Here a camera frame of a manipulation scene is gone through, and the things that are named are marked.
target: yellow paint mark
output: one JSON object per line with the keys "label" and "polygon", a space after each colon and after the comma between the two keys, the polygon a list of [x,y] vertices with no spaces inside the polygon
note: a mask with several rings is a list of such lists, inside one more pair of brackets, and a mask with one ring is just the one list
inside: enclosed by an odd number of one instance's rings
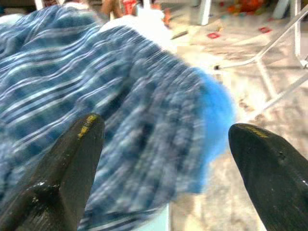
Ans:
{"label": "yellow paint mark", "polygon": [[262,131],[254,128],[254,127],[251,127],[251,126],[245,126],[245,128],[253,131],[255,134],[257,134],[259,137],[262,137],[262,138],[268,138],[268,136],[266,134],[264,134]]}
{"label": "yellow paint mark", "polygon": [[92,122],[97,118],[97,115],[90,115],[87,119],[85,124],[81,127],[80,133],[77,135],[78,138],[80,139],[81,137],[83,137],[89,130],[90,125],[92,124]]}

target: floor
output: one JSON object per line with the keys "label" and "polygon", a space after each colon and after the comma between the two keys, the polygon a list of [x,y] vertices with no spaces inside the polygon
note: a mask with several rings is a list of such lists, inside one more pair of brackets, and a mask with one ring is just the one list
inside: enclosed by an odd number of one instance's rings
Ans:
{"label": "floor", "polygon": [[[231,93],[237,106],[238,119],[258,109],[268,99],[255,64],[215,72],[213,66],[252,57],[266,44],[286,20],[268,22],[268,14],[244,19],[229,16],[219,19],[211,12],[210,24],[192,26],[189,11],[177,11],[171,21],[174,34],[188,30],[189,34],[174,40],[177,54],[193,66],[211,73]],[[262,34],[259,27],[268,26]],[[206,35],[223,28],[218,39]],[[302,25],[302,58],[308,55],[308,25]],[[307,70],[300,69],[291,55],[291,34],[263,58],[277,92],[296,81]],[[259,115],[252,124],[269,129],[287,139],[308,158],[308,83],[297,89],[287,100]],[[211,164],[209,185],[204,194],[183,195],[171,203],[172,231],[264,231],[262,222],[244,188],[243,181],[229,150]]]}

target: red sticker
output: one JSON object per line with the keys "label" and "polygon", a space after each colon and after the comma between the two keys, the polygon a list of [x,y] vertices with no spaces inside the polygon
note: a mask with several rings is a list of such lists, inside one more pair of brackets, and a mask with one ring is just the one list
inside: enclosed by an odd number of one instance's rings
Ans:
{"label": "red sticker", "polygon": [[210,39],[217,39],[220,37],[220,34],[218,33],[210,33],[207,35]]}
{"label": "red sticker", "polygon": [[259,28],[259,31],[261,31],[262,33],[269,33],[272,31],[272,29],[268,27],[262,27],[262,28]]}

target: blue plaid fabric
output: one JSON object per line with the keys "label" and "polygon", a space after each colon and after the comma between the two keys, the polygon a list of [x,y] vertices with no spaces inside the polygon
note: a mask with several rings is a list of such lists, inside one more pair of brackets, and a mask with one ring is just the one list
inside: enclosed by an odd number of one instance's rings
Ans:
{"label": "blue plaid fabric", "polygon": [[100,32],[97,18],[52,6],[0,26],[0,200],[95,112],[106,140],[79,230],[131,230],[201,191],[234,112],[204,72],[127,27]]}

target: blue checkered cloth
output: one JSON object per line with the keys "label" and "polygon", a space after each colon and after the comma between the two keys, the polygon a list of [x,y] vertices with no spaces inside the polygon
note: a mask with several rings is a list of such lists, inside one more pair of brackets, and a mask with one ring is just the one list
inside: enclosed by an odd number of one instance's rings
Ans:
{"label": "blue checkered cloth", "polygon": [[100,32],[97,19],[52,6],[0,26],[0,201],[95,112],[106,140],[79,230],[125,231],[202,190],[234,111],[204,72],[130,28]]}

